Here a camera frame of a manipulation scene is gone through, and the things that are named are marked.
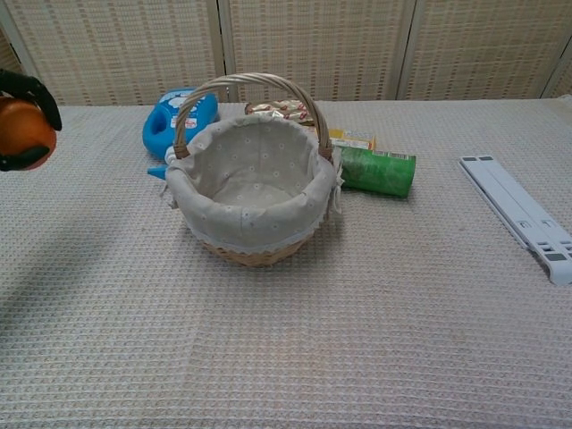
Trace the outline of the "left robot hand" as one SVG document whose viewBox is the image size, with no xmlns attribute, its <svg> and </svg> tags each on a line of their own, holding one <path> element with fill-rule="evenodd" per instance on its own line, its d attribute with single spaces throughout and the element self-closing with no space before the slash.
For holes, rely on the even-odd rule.
<svg viewBox="0 0 572 429">
<path fill-rule="evenodd" d="M 1 170 L 28 171 L 54 153 L 62 129 L 55 99 L 36 77 L 1 70 Z"/>
</svg>

